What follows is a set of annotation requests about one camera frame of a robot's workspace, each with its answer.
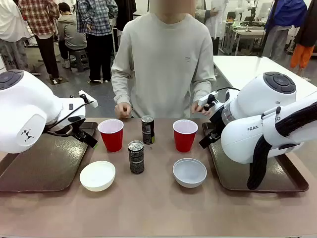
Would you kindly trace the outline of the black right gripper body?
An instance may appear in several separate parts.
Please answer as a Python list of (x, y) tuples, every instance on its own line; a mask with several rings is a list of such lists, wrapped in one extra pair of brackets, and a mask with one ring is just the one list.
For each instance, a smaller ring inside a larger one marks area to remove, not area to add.
[(212, 124), (212, 131), (216, 135), (221, 135), (223, 129), (225, 128), (226, 124), (223, 122), (222, 119), (222, 111), (223, 108), (219, 108), (211, 117), (210, 122)]

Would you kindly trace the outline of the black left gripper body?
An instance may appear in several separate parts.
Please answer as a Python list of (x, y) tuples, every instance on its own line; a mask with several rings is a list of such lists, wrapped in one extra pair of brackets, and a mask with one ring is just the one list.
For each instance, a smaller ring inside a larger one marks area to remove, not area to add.
[(83, 121), (76, 121), (70, 124), (70, 127), (71, 127), (70, 136), (73, 136), (76, 139), (85, 139), (86, 132), (81, 128), (81, 125), (83, 123), (84, 123)]

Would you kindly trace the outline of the person's left hand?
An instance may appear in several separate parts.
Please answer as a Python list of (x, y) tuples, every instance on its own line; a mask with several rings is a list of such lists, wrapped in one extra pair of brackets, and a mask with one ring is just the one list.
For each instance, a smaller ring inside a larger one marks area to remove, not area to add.
[(191, 106), (191, 113), (201, 113), (207, 117), (211, 116), (211, 111), (206, 111), (204, 107), (198, 105), (198, 101), (195, 101)]

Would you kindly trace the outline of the person's right hand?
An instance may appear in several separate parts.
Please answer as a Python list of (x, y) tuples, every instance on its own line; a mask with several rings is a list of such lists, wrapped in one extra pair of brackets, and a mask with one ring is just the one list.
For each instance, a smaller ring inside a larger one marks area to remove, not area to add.
[(118, 103), (114, 111), (118, 119), (125, 119), (131, 117), (132, 108), (129, 103)]

